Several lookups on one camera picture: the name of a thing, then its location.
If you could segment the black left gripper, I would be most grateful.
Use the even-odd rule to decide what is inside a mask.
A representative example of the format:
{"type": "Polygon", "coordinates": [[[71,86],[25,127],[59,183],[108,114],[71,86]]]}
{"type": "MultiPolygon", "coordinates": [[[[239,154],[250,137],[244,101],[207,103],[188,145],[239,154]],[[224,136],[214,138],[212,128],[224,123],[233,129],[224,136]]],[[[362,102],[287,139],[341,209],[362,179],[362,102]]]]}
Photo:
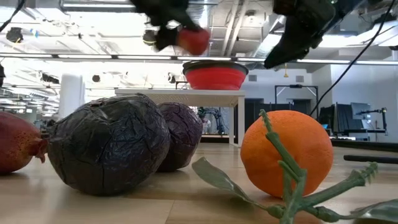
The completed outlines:
{"type": "MultiPolygon", "coordinates": [[[[153,26],[166,26],[169,21],[177,21],[187,30],[199,32],[201,27],[187,14],[188,0],[130,0],[136,12],[144,13],[153,26]]],[[[177,45],[178,28],[160,27],[155,35],[155,48],[158,51],[177,45]]]]}

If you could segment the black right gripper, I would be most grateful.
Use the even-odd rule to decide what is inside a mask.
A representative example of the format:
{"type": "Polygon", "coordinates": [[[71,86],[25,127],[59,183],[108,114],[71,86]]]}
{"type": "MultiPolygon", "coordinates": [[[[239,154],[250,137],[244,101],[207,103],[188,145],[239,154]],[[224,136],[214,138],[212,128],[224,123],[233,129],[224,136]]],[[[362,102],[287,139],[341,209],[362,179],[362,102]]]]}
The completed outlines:
{"type": "Polygon", "coordinates": [[[303,59],[322,41],[319,33],[336,15],[328,0],[274,0],[273,11],[285,16],[285,31],[264,61],[266,69],[303,59]]]}

